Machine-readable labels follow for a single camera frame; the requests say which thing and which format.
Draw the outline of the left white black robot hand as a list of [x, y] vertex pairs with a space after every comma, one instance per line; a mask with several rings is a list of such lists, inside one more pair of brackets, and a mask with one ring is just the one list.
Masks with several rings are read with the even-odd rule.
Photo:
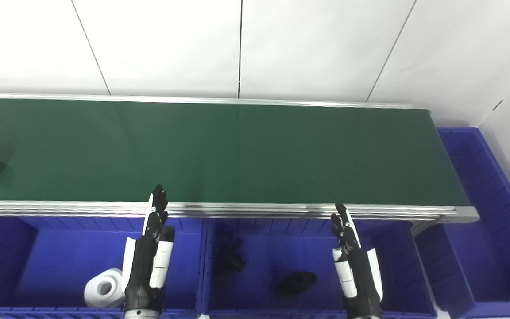
[[164, 308], [166, 278], [176, 230], [166, 221], [167, 194], [161, 184], [152, 190], [142, 234], [135, 241], [125, 288], [126, 319], [158, 319]]

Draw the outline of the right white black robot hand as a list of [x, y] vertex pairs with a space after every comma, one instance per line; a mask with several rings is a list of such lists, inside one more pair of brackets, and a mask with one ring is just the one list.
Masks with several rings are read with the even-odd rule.
[[362, 247], [356, 226], [346, 206], [335, 204], [331, 231], [337, 238], [332, 257], [349, 319], [380, 319], [383, 284], [375, 249]]

